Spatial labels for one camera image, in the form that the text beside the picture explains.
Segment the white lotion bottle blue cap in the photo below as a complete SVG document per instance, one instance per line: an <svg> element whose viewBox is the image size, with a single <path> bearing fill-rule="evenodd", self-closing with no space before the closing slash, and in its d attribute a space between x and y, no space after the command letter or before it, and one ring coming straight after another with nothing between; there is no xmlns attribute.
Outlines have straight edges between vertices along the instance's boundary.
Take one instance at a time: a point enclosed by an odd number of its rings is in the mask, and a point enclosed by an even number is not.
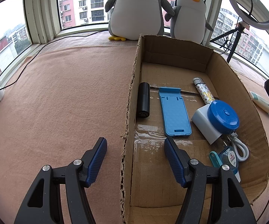
<svg viewBox="0 0 269 224"><path fill-rule="evenodd" d="M260 95L254 93L253 91L250 91L249 95L255 104L257 104L261 109L263 109L269 114L269 102L267 100L265 100Z"/></svg>

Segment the blue phone stand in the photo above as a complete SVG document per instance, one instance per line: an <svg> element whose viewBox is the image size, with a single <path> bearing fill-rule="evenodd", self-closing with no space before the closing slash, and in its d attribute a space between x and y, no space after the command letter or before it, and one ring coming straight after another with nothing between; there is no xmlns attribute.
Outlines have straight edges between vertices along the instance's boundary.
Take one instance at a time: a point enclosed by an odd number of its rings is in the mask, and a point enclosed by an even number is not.
<svg viewBox="0 0 269 224"><path fill-rule="evenodd" d="M190 136L190 119L180 88L160 87L158 90L166 136Z"/></svg>

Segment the teal clothes peg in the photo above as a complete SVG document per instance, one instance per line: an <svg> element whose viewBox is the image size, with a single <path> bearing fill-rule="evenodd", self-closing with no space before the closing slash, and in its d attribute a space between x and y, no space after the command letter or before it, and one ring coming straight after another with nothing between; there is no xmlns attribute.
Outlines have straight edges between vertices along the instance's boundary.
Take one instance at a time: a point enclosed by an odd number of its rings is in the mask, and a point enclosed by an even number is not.
<svg viewBox="0 0 269 224"><path fill-rule="evenodd" d="M209 159L210 159L213 167L220 168L223 164L221 159L219 158L217 152L215 152L215 151L211 151L209 153Z"/></svg>

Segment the white usb wall charger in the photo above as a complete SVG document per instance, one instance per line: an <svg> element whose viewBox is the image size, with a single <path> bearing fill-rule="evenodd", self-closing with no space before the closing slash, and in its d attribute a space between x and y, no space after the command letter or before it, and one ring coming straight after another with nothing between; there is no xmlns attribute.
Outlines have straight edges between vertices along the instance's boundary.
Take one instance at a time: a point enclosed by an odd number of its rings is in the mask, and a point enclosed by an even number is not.
<svg viewBox="0 0 269 224"><path fill-rule="evenodd" d="M208 143L212 145L220 136L221 133L213 126L208 117L209 104L197 109L192 116L192 122L201 131Z"/></svg>

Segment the black cylindrical device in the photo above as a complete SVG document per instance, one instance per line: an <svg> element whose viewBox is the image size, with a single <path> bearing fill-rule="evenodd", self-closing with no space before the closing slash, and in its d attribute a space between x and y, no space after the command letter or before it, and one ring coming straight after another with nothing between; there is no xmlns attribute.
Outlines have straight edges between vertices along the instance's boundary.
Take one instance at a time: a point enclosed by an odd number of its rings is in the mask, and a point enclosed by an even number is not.
<svg viewBox="0 0 269 224"><path fill-rule="evenodd" d="M150 85L146 82L139 84L137 94L137 118L147 118L150 115Z"/></svg>

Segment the blue round tape measure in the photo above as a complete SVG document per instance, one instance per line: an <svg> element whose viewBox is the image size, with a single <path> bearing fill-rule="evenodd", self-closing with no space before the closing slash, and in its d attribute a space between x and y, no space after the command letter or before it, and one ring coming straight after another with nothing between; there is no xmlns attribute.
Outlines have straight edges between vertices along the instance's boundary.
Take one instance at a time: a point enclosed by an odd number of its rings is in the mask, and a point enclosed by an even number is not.
<svg viewBox="0 0 269 224"><path fill-rule="evenodd" d="M236 111L221 100L214 100L210 103L207 115L213 127L224 135L235 132L240 125Z"/></svg>

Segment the patterned cylindrical tube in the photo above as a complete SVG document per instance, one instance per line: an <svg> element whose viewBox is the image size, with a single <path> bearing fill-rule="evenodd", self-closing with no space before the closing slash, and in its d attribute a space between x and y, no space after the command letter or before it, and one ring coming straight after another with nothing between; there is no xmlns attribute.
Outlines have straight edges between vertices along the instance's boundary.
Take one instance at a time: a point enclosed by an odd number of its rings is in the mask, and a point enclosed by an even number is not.
<svg viewBox="0 0 269 224"><path fill-rule="evenodd" d="M205 104L210 104L215 100L213 94L209 90L206 83L203 81L202 78L195 77L193 78L193 84L195 85L197 91L201 95L201 98L204 100Z"/></svg>

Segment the black tripod stand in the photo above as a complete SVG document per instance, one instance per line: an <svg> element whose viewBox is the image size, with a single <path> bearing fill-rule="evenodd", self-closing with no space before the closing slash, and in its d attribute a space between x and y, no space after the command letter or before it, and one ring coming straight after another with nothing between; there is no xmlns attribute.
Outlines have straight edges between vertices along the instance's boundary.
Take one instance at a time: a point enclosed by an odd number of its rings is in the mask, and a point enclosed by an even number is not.
<svg viewBox="0 0 269 224"><path fill-rule="evenodd" d="M220 39L224 39L224 42L220 45L220 48L224 49L224 52L222 52L222 54L229 52L226 60L228 63L230 62L232 56L234 55L234 52L241 38L241 35L242 34L248 35L247 33L244 32L245 29L249 29L249 25L246 22L241 21L237 23L234 29L231 29L225 32L224 34L219 35L210 40L211 43L215 43Z"/></svg>

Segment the open cardboard box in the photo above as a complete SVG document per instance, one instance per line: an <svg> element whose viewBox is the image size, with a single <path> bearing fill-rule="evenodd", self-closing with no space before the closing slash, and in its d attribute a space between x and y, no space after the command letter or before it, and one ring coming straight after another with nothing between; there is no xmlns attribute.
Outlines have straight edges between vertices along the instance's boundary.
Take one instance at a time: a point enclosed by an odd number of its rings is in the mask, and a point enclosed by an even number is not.
<svg viewBox="0 0 269 224"><path fill-rule="evenodd" d="M253 204L269 180L269 142L258 108L222 56L191 41L140 37L134 58L121 162L121 211L125 223L174 223L186 191L176 182L164 154L164 126L158 90L180 88L189 116L204 105L193 84L202 78L216 99L238 114L239 139L249 150L240 164L241 186ZM150 85L150 115L137 118L139 84Z"/></svg>

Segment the pink floor blanket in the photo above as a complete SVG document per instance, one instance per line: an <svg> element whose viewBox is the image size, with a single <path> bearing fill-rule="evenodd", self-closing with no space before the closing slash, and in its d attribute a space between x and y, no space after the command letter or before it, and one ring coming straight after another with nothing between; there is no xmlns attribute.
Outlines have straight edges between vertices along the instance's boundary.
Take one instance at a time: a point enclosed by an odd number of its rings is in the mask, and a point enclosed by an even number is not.
<svg viewBox="0 0 269 224"><path fill-rule="evenodd" d="M13 223L42 166L65 166L99 137L108 151L87 197L97 223L125 223L121 162L136 41L109 41L105 33L48 45L17 73L0 101L0 218ZM244 86L264 88L242 75ZM258 108L269 142L269 114ZM260 223L269 220L269 180L251 204Z"/></svg>

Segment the small plush penguin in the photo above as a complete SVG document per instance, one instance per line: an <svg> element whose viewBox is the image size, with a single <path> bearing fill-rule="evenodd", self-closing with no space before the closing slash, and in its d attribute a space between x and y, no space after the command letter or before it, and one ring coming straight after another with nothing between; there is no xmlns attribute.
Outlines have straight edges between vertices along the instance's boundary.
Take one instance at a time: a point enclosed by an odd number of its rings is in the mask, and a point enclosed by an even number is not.
<svg viewBox="0 0 269 224"><path fill-rule="evenodd" d="M201 44L205 31L213 31L205 17L204 0L175 0L174 15L165 14L165 21L170 22L172 38Z"/></svg>

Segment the large plush penguin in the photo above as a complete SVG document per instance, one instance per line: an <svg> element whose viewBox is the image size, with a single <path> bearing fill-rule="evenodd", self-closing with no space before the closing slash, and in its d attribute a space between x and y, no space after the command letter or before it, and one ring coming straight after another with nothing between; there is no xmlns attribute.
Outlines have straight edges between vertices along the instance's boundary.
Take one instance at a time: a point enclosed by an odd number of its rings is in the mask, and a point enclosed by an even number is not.
<svg viewBox="0 0 269 224"><path fill-rule="evenodd" d="M136 41L141 34L163 35L162 11L175 15L167 0L108 0L105 11L111 12L110 41Z"/></svg>

